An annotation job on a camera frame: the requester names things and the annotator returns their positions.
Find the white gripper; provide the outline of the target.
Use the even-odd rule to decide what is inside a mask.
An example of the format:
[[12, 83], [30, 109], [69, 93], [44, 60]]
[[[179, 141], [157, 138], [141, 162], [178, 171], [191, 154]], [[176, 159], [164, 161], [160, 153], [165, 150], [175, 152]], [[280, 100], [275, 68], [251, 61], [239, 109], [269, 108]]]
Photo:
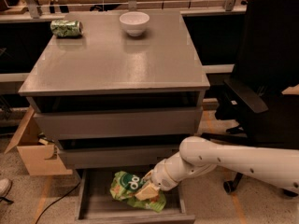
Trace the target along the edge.
[[135, 197], [140, 201], [154, 198], [160, 190], [169, 191], [178, 185], [178, 182], [173, 180], [166, 171], [166, 160], [158, 162], [152, 170], [143, 176], [142, 180], [148, 182], [135, 194]]

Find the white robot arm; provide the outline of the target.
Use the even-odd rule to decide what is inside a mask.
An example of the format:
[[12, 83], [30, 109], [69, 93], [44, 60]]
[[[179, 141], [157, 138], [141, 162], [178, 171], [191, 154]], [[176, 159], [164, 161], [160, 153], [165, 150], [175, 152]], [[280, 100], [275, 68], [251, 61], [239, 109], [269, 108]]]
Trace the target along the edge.
[[181, 181], [221, 166], [290, 192], [299, 193], [299, 152], [294, 149], [221, 145], [205, 138], [183, 139], [177, 153], [158, 162], [136, 193], [143, 201]]

